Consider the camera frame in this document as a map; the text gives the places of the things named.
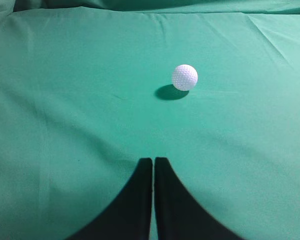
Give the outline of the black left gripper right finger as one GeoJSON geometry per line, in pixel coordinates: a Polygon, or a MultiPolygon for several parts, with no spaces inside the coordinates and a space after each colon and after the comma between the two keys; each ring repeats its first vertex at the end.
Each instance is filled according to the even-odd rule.
{"type": "Polygon", "coordinates": [[[166,157],[154,161],[154,209],[159,240],[242,239],[200,206],[166,157]]]}

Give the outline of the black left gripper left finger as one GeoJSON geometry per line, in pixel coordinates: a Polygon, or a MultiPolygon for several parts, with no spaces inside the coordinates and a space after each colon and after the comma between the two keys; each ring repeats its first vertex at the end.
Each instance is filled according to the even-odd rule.
{"type": "Polygon", "coordinates": [[[151,228],[153,162],[140,158],[115,199],[68,240],[148,240],[151,228]]]}

